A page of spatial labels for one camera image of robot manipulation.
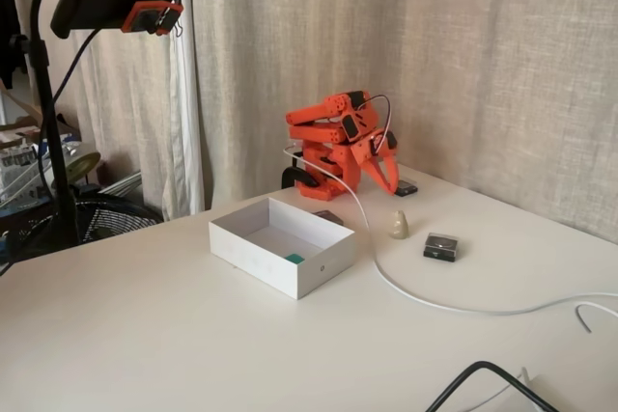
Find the orange gripper with servo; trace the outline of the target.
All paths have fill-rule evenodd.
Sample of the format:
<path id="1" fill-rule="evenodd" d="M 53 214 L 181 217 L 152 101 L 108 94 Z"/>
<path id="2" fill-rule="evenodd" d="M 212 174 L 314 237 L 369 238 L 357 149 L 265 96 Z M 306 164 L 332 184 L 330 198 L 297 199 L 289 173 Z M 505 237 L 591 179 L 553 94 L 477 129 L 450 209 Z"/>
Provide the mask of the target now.
<path id="1" fill-rule="evenodd" d="M 395 135 L 384 129 L 376 129 L 351 145 L 356 163 L 384 192 L 392 195 L 399 185 L 399 166 L 394 156 L 398 142 Z M 377 158 L 383 158 L 382 166 Z"/>

